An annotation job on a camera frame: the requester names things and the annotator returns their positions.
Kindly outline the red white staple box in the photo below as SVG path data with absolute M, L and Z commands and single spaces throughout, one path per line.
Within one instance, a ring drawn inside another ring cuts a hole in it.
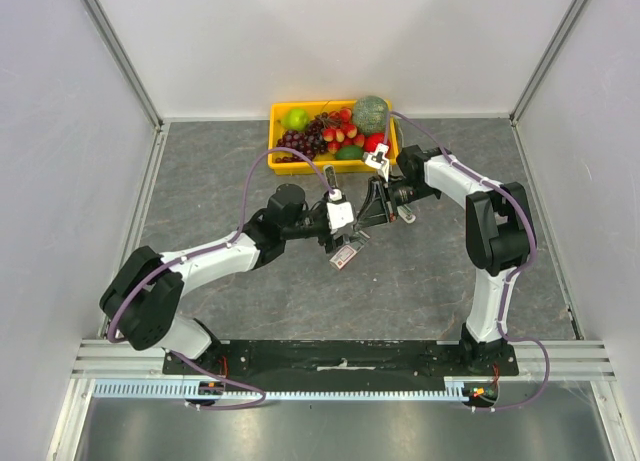
M 329 263 L 337 270 L 342 270 L 369 242 L 370 236 L 364 231 L 342 236 L 338 249 L 329 259 Z

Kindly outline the green white stapler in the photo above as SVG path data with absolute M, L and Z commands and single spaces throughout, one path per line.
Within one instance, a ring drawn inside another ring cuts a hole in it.
M 323 173 L 330 189 L 336 190 L 338 188 L 338 182 L 335 167 L 331 164 L 328 164 L 323 167 Z

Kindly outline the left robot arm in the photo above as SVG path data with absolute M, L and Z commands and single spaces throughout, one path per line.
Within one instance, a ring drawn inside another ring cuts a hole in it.
M 198 374 L 219 363 L 219 340 L 200 321 L 183 317 L 181 298 L 224 277 L 259 269 L 283 254 L 289 240 L 315 238 L 327 252 L 341 245 L 337 232 L 354 220 L 344 193 L 334 188 L 314 205 L 305 191 L 283 184 L 266 206 L 231 234 L 190 249 L 134 250 L 100 298 L 110 324 L 107 337 L 137 351 L 159 347 L 184 356 Z

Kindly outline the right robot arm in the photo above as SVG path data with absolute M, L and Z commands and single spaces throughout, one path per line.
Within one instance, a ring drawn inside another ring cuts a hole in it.
M 397 163 L 400 175 L 369 178 L 357 228 L 391 223 L 402 208 L 430 196 L 447 196 L 461 206 L 466 253 L 476 272 L 472 308 L 457 347 L 432 355 L 473 375 L 507 368 L 513 354 L 505 338 L 510 298 L 537 247 L 525 188 L 483 177 L 446 150 L 409 146 Z

